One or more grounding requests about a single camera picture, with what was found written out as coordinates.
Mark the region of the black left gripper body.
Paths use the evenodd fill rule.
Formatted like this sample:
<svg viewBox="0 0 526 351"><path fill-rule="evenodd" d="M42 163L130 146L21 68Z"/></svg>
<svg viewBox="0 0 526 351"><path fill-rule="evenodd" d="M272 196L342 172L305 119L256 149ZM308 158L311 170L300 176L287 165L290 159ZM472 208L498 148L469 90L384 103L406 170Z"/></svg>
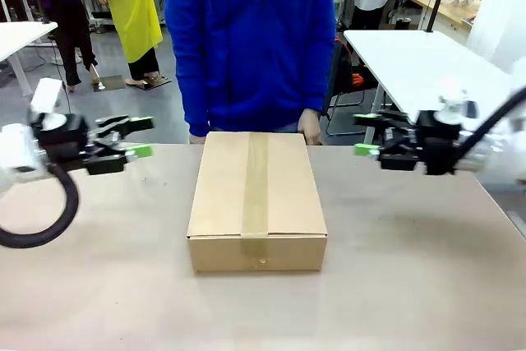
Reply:
<svg viewBox="0 0 526 351"><path fill-rule="evenodd" d="M84 116L37 113L31 119L31 129L52 162L71 164L83 159L90 131Z"/></svg>

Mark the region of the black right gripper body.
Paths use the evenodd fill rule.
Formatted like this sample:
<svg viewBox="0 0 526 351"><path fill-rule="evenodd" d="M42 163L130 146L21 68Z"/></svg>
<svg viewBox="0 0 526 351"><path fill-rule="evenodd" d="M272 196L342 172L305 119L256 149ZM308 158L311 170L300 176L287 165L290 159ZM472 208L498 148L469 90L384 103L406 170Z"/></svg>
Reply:
<svg viewBox="0 0 526 351"><path fill-rule="evenodd" d="M434 113L420 113L415 123L418 158L425 164L427 175L454 173L456 141L462 124L438 121Z"/></svg>

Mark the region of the person's left hand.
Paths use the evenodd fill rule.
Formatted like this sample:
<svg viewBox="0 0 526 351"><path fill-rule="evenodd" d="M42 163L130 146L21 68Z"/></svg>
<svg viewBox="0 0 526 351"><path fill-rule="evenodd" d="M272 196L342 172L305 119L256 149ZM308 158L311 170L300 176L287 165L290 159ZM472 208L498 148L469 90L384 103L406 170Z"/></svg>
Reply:
<svg viewBox="0 0 526 351"><path fill-rule="evenodd" d="M303 134L307 145L320 145L321 126L319 113L311 109L304 109L298 120L298 132Z"/></svg>

